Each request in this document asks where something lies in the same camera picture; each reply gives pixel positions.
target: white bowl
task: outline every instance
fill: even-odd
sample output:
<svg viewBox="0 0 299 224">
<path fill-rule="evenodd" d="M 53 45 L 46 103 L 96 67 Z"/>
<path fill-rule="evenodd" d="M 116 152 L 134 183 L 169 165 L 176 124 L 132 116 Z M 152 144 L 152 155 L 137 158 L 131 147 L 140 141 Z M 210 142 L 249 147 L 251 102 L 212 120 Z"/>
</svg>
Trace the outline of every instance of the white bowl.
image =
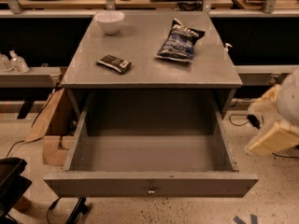
<svg viewBox="0 0 299 224">
<path fill-rule="evenodd" d="M 95 14 L 95 20 L 106 34 L 113 35 L 120 31 L 124 14 L 120 11 L 102 11 Z"/>
</svg>

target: drawer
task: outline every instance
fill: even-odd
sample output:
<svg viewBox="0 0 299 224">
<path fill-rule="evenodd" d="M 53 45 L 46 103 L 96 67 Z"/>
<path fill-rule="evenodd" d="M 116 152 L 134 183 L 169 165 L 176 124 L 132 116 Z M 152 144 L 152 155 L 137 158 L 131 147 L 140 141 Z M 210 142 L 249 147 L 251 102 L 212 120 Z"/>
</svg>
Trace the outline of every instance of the drawer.
<svg viewBox="0 0 299 224">
<path fill-rule="evenodd" d="M 242 197 L 241 174 L 211 90 L 90 91 L 64 169 L 47 174 L 58 196 Z"/>
</svg>

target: bottle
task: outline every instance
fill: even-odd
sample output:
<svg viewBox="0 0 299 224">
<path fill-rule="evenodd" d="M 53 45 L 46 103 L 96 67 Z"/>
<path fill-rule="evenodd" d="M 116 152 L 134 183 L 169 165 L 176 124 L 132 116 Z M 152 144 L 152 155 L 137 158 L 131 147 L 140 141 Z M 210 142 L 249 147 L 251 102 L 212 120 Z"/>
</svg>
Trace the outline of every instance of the bottle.
<svg viewBox="0 0 299 224">
<path fill-rule="evenodd" d="M 5 54 L 0 53 L 0 69 L 4 71 L 11 71 L 13 69 L 9 58 Z"/>
<path fill-rule="evenodd" d="M 29 67 L 23 57 L 18 56 L 14 50 L 11 50 L 9 54 L 11 56 L 11 65 L 17 72 L 25 73 L 29 71 Z"/>
</svg>

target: speckled floor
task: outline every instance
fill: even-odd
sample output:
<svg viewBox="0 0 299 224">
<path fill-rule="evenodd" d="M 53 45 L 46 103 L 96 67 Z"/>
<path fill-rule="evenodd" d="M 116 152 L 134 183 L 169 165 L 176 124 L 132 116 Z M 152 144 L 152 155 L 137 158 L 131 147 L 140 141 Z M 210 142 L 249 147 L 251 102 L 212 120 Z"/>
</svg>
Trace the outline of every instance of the speckled floor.
<svg viewBox="0 0 299 224">
<path fill-rule="evenodd" d="M 81 216 L 78 223 L 298 224 L 299 160 L 246 154 L 244 146 L 257 131 L 250 125 L 236 127 L 228 120 L 231 114 L 242 113 L 244 111 L 229 111 L 224 127 L 240 172 L 254 173 L 260 177 L 246 197 L 87 198 L 90 211 Z M 0 113 L 0 157 L 6 156 L 13 143 L 26 137 L 35 115 L 31 113 L 26 119 L 17 119 L 16 113 Z M 233 120 L 235 123 L 246 121 L 245 117 L 234 117 Z M 43 176 L 45 173 L 59 172 L 61 168 L 44 165 L 41 154 L 42 141 L 16 145 L 11 152 L 11 156 L 28 162 L 22 175 L 33 181 L 25 193 L 25 197 L 32 201 L 31 208 L 23 214 L 14 209 L 10 211 L 23 224 L 47 223 L 47 210 L 57 198 L 44 183 Z M 299 156 L 299 149 L 293 148 L 280 154 Z M 50 212 L 50 223 L 65 223 L 77 200 L 61 199 Z M 250 215 L 256 216 L 257 221 L 251 221 Z"/>
</svg>

